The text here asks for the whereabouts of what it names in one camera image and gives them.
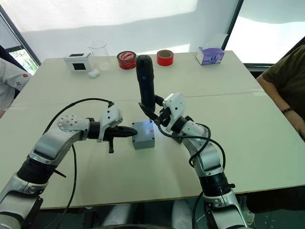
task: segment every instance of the gray metal box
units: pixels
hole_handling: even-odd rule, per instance
[[[153,123],[150,121],[132,123],[132,128],[138,131],[138,134],[132,136],[134,149],[147,149],[154,147]]]

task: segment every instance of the white table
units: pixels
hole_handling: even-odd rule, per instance
[[[195,53],[175,53],[171,66],[160,66],[151,55],[154,67],[154,88],[159,96],[182,92],[185,97],[239,94],[261,90],[232,51],[225,51],[220,64],[201,66]],[[109,100],[140,98],[136,70],[119,68],[116,57],[112,67],[97,78],[86,73],[71,73],[62,58],[46,59],[34,78],[25,86],[13,106],[71,103],[88,97]]]
[[[185,98],[185,115],[210,127],[226,153],[225,174],[236,193],[305,184],[305,143],[265,93]],[[115,102],[122,125],[147,120],[137,101]],[[11,107],[0,120],[0,189],[17,171],[51,118],[66,104]],[[64,114],[98,119],[106,104],[85,102]],[[184,198],[200,193],[189,153],[159,133],[155,148],[134,150],[131,138],[77,142],[78,179],[72,206]],[[43,208],[66,206],[73,183],[73,155],[60,164],[42,194]]]

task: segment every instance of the bracelet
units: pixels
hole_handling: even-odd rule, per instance
[[[282,113],[283,113],[283,114],[286,114],[286,113],[288,113],[289,111],[293,111],[293,109],[292,109],[291,107],[289,107],[289,108],[283,110]]]

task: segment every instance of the red tape roll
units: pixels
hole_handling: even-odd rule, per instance
[[[173,63],[173,52],[170,50],[160,50],[157,52],[157,63],[162,66],[168,66]]]
[[[132,51],[120,52],[117,56],[119,66],[122,69],[132,69],[135,67],[135,58],[137,55]]]

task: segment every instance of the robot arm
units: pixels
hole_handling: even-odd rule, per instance
[[[185,103],[181,93],[170,94],[166,99],[155,97],[156,103],[163,107],[160,116],[152,113],[143,104],[144,113],[158,125],[166,127],[178,136],[202,136],[207,138],[208,131],[196,124],[190,117],[183,117]],[[199,138],[183,138],[183,144],[191,156],[194,156],[206,143]],[[206,212],[210,229],[244,228],[247,223],[232,190],[228,184],[216,148],[209,142],[204,150],[193,159],[193,167],[199,177],[203,198],[209,210]]]
[[[113,138],[128,137],[137,131],[117,126],[122,122],[122,113],[111,106],[102,113],[98,122],[93,119],[77,118],[73,115],[58,120],[57,128],[46,132],[0,193],[0,228],[18,229],[30,226],[38,212],[42,198],[39,197],[72,144],[87,138],[98,142],[109,141],[109,153],[113,153]]]

